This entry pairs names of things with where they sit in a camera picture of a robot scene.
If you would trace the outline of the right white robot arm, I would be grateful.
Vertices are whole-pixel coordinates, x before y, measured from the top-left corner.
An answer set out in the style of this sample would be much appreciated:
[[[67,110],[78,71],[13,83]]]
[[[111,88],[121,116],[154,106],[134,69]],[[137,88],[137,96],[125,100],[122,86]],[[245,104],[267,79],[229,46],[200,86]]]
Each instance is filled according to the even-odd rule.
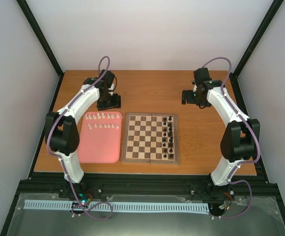
[[[193,75],[194,89],[182,91],[181,103],[195,104],[201,109],[212,106],[221,117],[226,127],[220,143],[222,157],[210,176],[214,185],[228,185],[242,164],[260,156],[260,123],[239,109],[222,81],[210,77],[208,68],[199,68]]]

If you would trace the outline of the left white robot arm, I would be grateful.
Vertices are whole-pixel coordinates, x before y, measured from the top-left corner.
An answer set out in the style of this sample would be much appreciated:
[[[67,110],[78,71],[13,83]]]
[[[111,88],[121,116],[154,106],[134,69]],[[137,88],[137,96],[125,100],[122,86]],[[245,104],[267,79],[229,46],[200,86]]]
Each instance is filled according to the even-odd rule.
[[[77,198],[87,194],[87,185],[81,181],[84,172],[77,155],[80,143],[77,124],[93,103],[97,103],[99,111],[121,108],[121,96],[114,93],[116,85],[113,82],[117,82],[115,74],[107,69],[101,70],[98,78],[85,79],[78,93],[64,107],[46,114],[47,152],[53,152],[58,158],[64,178],[72,183],[70,192]]]

